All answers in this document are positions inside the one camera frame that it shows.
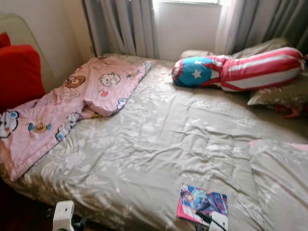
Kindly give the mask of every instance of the beige pillow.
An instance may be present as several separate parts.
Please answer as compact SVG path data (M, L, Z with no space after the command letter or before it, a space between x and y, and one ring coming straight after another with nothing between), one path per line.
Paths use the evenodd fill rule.
M288 85L259 89L251 92L250 96L248 105L308 103L308 71L300 74L297 80Z
M235 59L245 58L245 57L249 57L249 56L260 54L260 53L267 52L267 51L272 51L272 50L282 48L282 47L287 47L287 46L288 46L288 41L286 39L274 38L267 42L263 42L255 46L248 47L245 50L235 53L232 55L232 58L235 58ZM216 54L210 51L187 50L181 54L180 59L198 57L198 56L210 56L210 55L216 55Z
M249 153L264 230L308 230L308 145L258 140Z
M211 55L215 55L215 54L210 51L187 50L181 54L180 59L200 57L200 56L211 56Z

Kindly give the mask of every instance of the white wall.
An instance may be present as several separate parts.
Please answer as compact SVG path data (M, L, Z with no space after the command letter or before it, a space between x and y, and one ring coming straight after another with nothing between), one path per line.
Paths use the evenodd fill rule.
M75 35L82 62L86 63L94 57L94 52L81 0L63 0L63 5Z
M62 0L0 0L0 12L18 14L27 22L55 76L55 86L83 63Z
M214 51L221 6L156 2L159 58L176 61L185 50Z

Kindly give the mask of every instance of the pink quilt with cartoon print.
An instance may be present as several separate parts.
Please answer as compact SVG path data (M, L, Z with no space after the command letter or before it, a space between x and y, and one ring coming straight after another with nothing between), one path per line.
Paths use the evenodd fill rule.
M92 58L41 99L0 115L0 157L12 181L69 133L77 121L107 117L126 103L150 62Z

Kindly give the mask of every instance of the book cover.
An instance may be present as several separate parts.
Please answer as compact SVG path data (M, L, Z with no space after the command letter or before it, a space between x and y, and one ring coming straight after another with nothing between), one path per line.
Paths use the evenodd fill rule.
M193 186L182 184L177 217L190 220L205 226L205 222L196 212L212 218L212 215L228 220L227 196L217 192L207 192Z

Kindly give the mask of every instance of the floor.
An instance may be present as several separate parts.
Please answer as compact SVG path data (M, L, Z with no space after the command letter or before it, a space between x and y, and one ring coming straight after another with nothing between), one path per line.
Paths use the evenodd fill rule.
M0 230L51 231L52 216L49 206L16 193L0 178ZM114 231L89 222L84 231Z

